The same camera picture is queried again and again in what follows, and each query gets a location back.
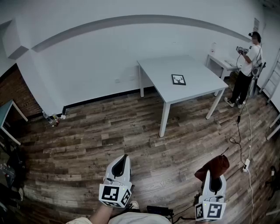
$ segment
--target ceiling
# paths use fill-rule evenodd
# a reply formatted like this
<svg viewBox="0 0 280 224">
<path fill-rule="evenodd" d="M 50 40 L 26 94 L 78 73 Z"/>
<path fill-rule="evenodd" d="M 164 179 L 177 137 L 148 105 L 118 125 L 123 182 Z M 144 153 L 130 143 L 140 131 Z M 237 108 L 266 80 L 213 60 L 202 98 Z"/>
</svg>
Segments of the ceiling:
<svg viewBox="0 0 280 224">
<path fill-rule="evenodd" d="M 280 14 L 280 0 L 259 0 L 263 7 Z"/>
</svg>

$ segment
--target white wall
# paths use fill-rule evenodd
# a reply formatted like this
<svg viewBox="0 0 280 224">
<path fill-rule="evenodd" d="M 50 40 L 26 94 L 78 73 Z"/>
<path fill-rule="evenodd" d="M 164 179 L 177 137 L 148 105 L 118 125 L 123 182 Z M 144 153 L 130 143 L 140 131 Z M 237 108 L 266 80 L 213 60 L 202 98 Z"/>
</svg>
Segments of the white wall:
<svg viewBox="0 0 280 224">
<path fill-rule="evenodd" d="M 0 77 L 15 63 L 16 63 L 15 60 L 7 58 L 2 39 L 0 38 Z"/>
<path fill-rule="evenodd" d="M 207 21 L 248 36 L 254 17 L 263 26 L 256 0 L 27 0 L 22 19 L 35 46 L 70 28 L 126 15 L 172 15 Z"/>
<path fill-rule="evenodd" d="M 139 88 L 137 60 L 190 54 L 205 63 L 213 42 L 219 49 L 231 51 L 235 58 L 236 45 L 248 45 L 203 28 L 134 24 L 76 36 L 40 54 L 50 68 L 50 78 L 56 80 L 59 94 L 69 105 Z"/>
<path fill-rule="evenodd" d="M 266 26 L 262 35 L 262 51 L 266 60 L 266 68 L 263 69 L 258 80 L 258 86 L 262 87 L 266 78 L 272 70 L 273 63 L 280 49 L 280 15 L 274 14 L 271 11 L 265 11 Z M 266 87 L 269 92 L 272 92 L 274 86 L 269 82 Z M 280 111 L 280 85 L 277 87 L 274 96 L 271 100 L 276 108 Z"/>
<path fill-rule="evenodd" d="M 244 37 L 254 18 L 264 24 L 255 0 L 2 0 L 0 24 L 17 21 L 20 40 L 32 49 L 71 28 L 126 15 L 170 15 L 219 25 Z M 64 105 L 139 88 L 137 60 L 190 54 L 205 62 L 211 43 L 237 58 L 250 44 L 209 29 L 175 24 L 131 24 L 84 33 L 17 59 L 37 102 L 47 113 Z"/>
</svg>

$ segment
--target white t-shirt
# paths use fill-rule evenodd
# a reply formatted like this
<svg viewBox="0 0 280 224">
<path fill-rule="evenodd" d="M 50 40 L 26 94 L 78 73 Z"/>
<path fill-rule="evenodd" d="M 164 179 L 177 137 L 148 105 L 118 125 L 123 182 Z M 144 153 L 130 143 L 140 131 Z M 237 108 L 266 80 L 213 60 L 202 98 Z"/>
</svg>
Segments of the white t-shirt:
<svg viewBox="0 0 280 224">
<path fill-rule="evenodd" d="M 87 218 L 81 217 L 66 224 L 92 224 Z M 171 224 L 163 216 L 148 213 L 127 212 L 112 218 L 108 224 Z"/>
<path fill-rule="evenodd" d="M 241 72 L 246 76 L 251 76 L 252 69 L 262 62 L 263 51 L 261 50 L 261 46 L 254 45 L 247 53 L 247 56 L 252 62 L 248 63 L 245 61 L 242 65 Z"/>
</svg>

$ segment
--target brick wall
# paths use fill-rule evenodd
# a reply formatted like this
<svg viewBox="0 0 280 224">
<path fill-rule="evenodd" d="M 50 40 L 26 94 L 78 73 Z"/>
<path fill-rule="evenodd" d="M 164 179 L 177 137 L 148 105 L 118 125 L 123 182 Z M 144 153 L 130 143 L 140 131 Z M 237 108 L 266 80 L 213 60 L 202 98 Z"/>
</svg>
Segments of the brick wall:
<svg viewBox="0 0 280 224">
<path fill-rule="evenodd" d="M 11 99 L 14 100 L 26 117 L 42 112 L 16 64 L 0 77 L 0 106 Z M 21 119 L 21 116 L 12 106 L 7 120 L 11 122 L 19 119 Z"/>
</svg>

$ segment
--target blue table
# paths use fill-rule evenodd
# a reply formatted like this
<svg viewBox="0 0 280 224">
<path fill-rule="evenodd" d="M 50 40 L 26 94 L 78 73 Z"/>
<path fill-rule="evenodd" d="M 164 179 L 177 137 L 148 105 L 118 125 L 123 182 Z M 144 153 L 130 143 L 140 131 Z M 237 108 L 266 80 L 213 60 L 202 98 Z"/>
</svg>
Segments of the blue table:
<svg viewBox="0 0 280 224">
<path fill-rule="evenodd" d="M 28 119 L 24 116 L 24 114 L 21 112 L 21 110 L 18 108 L 18 106 L 14 103 L 14 101 L 10 100 L 9 102 L 7 102 L 6 104 L 4 104 L 3 106 L 0 107 L 0 129 L 2 129 L 4 131 L 4 133 L 6 135 L 8 135 L 16 144 L 21 145 L 21 143 L 18 140 L 16 140 L 10 133 L 8 133 L 8 131 L 3 127 L 3 125 L 5 123 L 5 119 L 8 115 L 10 108 L 12 107 L 12 105 L 16 108 L 16 110 L 23 117 L 23 119 L 25 121 L 28 121 Z"/>
</svg>

